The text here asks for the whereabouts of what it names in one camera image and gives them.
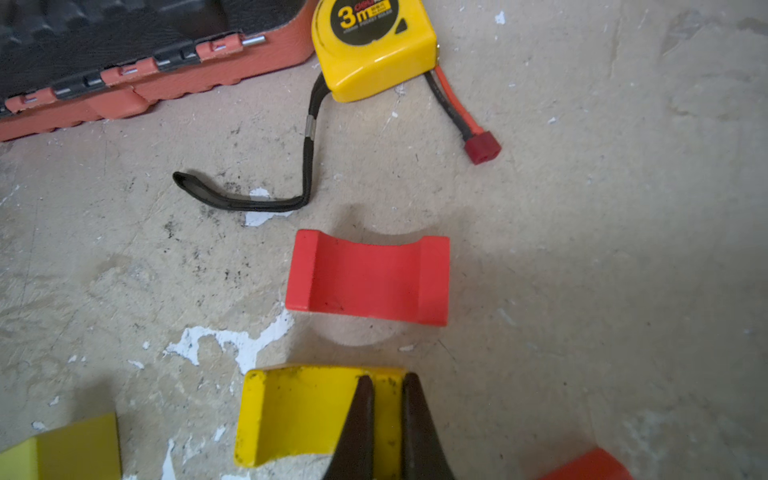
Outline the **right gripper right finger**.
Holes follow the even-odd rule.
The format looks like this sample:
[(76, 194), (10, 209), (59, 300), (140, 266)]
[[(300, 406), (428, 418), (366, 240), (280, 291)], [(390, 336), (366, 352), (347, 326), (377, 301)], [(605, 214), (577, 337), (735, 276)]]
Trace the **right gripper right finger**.
[(455, 479), (442, 449), (419, 376), (402, 382), (401, 477)]

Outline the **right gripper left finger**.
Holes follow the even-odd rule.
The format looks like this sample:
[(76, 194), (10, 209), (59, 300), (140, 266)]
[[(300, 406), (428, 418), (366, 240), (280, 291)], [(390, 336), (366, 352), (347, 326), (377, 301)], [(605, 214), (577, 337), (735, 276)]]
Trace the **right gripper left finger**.
[(371, 480), (374, 473), (374, 385), (361, 376), (323, 480)]

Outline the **yellow arch block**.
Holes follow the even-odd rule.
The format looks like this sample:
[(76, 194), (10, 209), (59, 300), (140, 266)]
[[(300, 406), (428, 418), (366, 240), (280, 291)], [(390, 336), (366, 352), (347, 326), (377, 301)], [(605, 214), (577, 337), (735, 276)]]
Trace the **yellow arch block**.
[(234, 462), (256, 468), (336, 449), (358, 380), (373, 387), (374, 479), (402, 477), (402, 368), (287, 364), (246, 373)]

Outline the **red arch block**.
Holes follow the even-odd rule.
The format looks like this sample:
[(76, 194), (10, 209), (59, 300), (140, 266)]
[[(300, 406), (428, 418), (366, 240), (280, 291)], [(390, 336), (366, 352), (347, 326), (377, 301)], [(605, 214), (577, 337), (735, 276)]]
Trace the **red arch block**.
[(286, 292), (292, 311), (444, 327), (450, 303), (450, 239), (370, 245), (318, 230), (296, 234)]

